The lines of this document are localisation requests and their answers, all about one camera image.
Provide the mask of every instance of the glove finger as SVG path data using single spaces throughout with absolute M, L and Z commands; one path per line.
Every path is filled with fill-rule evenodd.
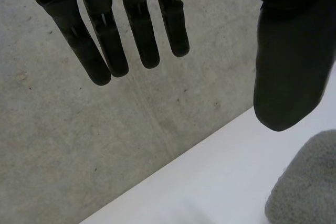
M 254 109 L 272 130 L 292 127 L 322 99 L 336 48 L 335 1 L 299 14 L 261 10 Z
M 84 0 L 84 4 L 112 75 L 126 75 L 129 67 L 111 9 L 112 0 Z
M 159 0 L 160 10 L 172 52 L 177 57 L 189 52 L 189 39 L 185 28 L 183 2 Z
M 160 63 L 153 25 L 146 0 L 123 0 L 140 59 L 146 68 Z
M 109 83 L 111 73 L 81 19 L 77 1 L 56 0 L 39 4 L 53 18 L 91 80 L 100 86 Z

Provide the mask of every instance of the gloved hand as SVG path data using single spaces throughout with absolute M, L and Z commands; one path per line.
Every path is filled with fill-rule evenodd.
M 121 77 L 129 67 L 112 12 L 112 0 L 84 0 L 107 65 L 87 31 L 76 0 L 36 0 L 53 18 L 91 80 L 105 85 L 111 74 Z M 160 62 L 152 22 L 146 0 L 123 0 L 135 43 L 143 65 L 154 68 Z M 165 29 L 173 53 L 177 57 L 189 52 L 183 2 L 159 0 Z

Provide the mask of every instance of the gray concrete surface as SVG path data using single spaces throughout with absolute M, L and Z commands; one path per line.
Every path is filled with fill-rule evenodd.
M 184 2 L 179 59 L 149 0 L 147 70 L 114 0 L 130 73 L 98 87 L 34 0 L 0 0 L 1 224 L 79 223 L 252 106 L 260 1 Z

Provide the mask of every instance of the white surface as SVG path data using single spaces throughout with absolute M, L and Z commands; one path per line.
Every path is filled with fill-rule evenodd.
M 81 224 L 266 224 L 265 202 L 286 166 L 310 137 L 336 129 L 335 101 L 336 71 L 293 128 L 273 132 L 250 109 Z

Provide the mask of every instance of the gray foam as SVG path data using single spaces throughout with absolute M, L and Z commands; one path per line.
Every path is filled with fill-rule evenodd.
M 336 223 L 336 130 L 301 148 L 275 184 L 265 214 L 271 224 Z

